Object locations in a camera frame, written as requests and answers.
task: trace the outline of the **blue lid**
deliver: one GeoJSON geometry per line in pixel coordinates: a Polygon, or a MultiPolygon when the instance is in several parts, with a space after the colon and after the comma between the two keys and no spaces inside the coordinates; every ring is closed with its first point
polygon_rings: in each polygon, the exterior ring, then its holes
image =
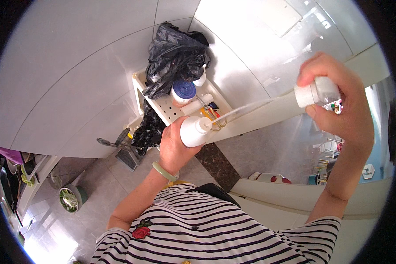
{"type": "Polygon", "coordinates": [[[175,81],[173,83],[173,90],[182,99],[193,98],[197,93],[195,85],[192,82],[185,81],[175,81]]]}

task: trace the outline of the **black and white striped shirt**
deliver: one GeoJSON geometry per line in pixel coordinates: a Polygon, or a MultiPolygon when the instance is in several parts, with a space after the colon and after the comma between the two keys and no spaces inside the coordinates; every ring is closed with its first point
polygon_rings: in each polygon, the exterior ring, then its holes
{"type": "Polygon", "coordinates": [[[128,231],[112,228],[104,232],[97,239],[91,262],[327,263],[330,260],[339,218],[323,217],[298,228],[273,231],[230,202],[205,193],[186,192],[192,188],[195,185],[181,184],[164,189],[128,231]],[[136,226],[141,228],[144,222],[149,223],[149,234],[135,238],[138,237],[136,226]]]}

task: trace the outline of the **bracelet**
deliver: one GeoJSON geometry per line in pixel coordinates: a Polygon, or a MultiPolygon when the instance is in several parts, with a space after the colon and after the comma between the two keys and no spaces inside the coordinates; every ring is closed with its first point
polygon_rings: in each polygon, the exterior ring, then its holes
{"type": "Polygon", "coordinates": [[[173,175],[171,175],[169,172],[167,172],[165,169],[163,169],[160,164],[158,164],[157,162],[153,162],[152,166],[154,167],[154,169],[156,171],[158,171],[161,175],[163,175],[163,177],[167,178],[169,181],[171,182],[176,182],[177,178],[174,177],[173,175]]]}

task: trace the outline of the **person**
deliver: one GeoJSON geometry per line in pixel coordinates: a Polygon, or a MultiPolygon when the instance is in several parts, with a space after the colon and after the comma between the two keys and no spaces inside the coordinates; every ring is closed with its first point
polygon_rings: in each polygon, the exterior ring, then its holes
{"type": "MultiPolygon", "coordinates": [[[[343,211],[370,155],[374,127],[363,83],[354,72],[319,52],[302,64],[296,83],[308,85],[315,76],[328,76],[338,85],[343,111],[336,115],[311,105],[306,112],[321,130],[345,141],[306,224],[270,230],[226,193],[213,190],[210,195],[190,183],[163,189],[167,179],[152,169],[112,213],[92,263],[327,263],[343,211]]],[[[158,163],[171,175],[201,149],[183,145],[180,126],[185,118],[166,127],[161,139],[158,163]]]]}

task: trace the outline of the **fingernail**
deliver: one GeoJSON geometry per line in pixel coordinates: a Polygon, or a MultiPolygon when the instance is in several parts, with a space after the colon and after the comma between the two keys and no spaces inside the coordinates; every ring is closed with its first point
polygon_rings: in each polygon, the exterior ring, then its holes
{"type": "Polygon", "coordinates": [[[315,105],[314,104],[306,106],[305,111],[312,119],[314,119],[314,117],[315,117],[315,105]]]}

